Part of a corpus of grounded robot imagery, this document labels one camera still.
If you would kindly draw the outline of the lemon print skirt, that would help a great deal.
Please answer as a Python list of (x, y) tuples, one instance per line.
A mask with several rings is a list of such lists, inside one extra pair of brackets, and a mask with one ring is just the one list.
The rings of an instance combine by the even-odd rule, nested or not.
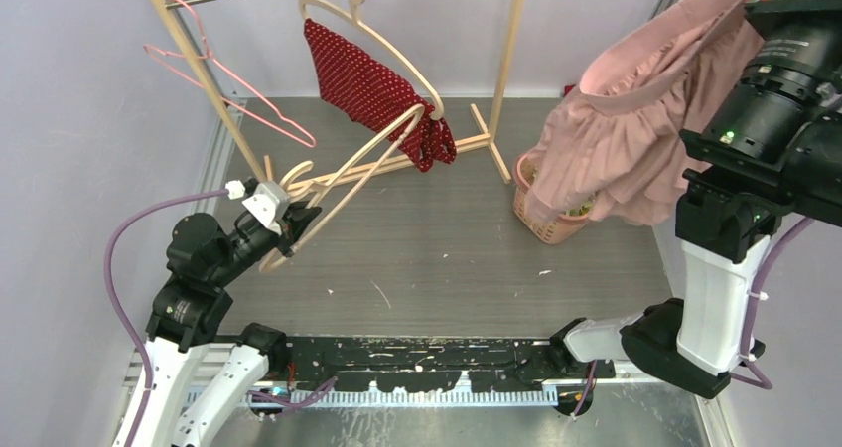
[(571, 207), (570, 209), (565, 210), (562, 215), (568, 218), (580, 218), (585, 217), (591, 210), (593, 203), (596, 199), (596, 195), (590, 195), (585, 201), (581, 204)]

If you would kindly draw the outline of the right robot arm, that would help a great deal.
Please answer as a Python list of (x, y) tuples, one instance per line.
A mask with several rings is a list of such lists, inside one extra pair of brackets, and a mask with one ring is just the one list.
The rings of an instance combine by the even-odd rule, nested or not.
[(762, 40), (731, 70), (735, 85), (700, 131), (679, 136), (706, 164), (688, 169), (675, 234), (685, 257), (679, 298), (613, 320), (578, 318), (548, 342), (563, 377), (594, 384), (599, 361), (621, 360), (711, 399), (746, 369), (770, 388), (754, 336), (765, 279), (800, 225), (841, 223), (841, 0), (742, 0)]

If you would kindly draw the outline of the beige hanger of pink skirt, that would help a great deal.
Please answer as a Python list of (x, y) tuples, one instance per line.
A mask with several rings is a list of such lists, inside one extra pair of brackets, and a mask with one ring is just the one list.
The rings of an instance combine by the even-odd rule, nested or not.
[[(390, 122), (382, 131), (375, 134), (334, 173), (299, 182), (299, 179), (302, 176), (313, 169), (314, 162), (311, 160), (304, 161), (290, 169), (279, 180), (280, 187), (290, 194), (293, 202), (301, 202), (307, 196), (313, 195), (313, 198), (306, 204), (306, 209), (312, 209), (317, 206), (327, 193), (335, 186), (352, 181), (356, 181), (356, 184), (349, 189), (349, 191), (337, 202), (337, 204), (329, 212), (323, 215), (312, 228), (309, 228), (298, 241), (292, 244), (291, 255), (283, 255), (279, 248), (273, 249), (260, 261), (258, 265), (259, 272), (269, 273), (274, 271), (283, 265), (294, 254), (297, 254), (305, 244), (307, 244), (317, 233), (319, 233), (338, 214), (338, 212), (348, 204), (348, 202), (378, 170), (385, 169), (390, 155), (409, 135), (413, 134), (420, 119), (424, 115), (425, 108), (421, 103), (412, 105), (400, 116)], [(390, 144), (390, 146), (375, 162), (362, 165), (358, 164), (358, 162), (378, 144), (386, 141), (390, 135), (394, 134), (401, 128), (403, 128), (401, 135)]]

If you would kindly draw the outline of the pink pleated skirt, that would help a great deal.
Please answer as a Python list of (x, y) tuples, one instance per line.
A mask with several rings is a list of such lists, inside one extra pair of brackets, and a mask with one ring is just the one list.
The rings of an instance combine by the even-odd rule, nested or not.
[(525, 213), (550, 222), (590, 195), (592, 221), (655, 225), (685, 192), (681, 130), (702, 131), (763, 44), (745, 0), (679, 0), (615, 43), (548, 115), (527, 154)]

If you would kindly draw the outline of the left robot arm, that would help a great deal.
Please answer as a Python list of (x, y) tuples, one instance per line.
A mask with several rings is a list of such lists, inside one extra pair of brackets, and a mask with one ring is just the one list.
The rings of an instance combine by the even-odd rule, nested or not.
[(167, 248), (170, 277), (153, 300), (147, 339), (139, 351), (141, 375), (114, 445), (209, 445), (259, 380), (286, 373), (286, 334), (251, 323), (235, 337), (223, 367), (198, 399), (185, 404), (233, 303), (226, 286), (271, 251), (291, 253), (320, 212), (295, 202), (283, 214), (280, 232), (248, 212), (239, 216), (231, 233), (207, 213), (189, 215), (175, 225)]

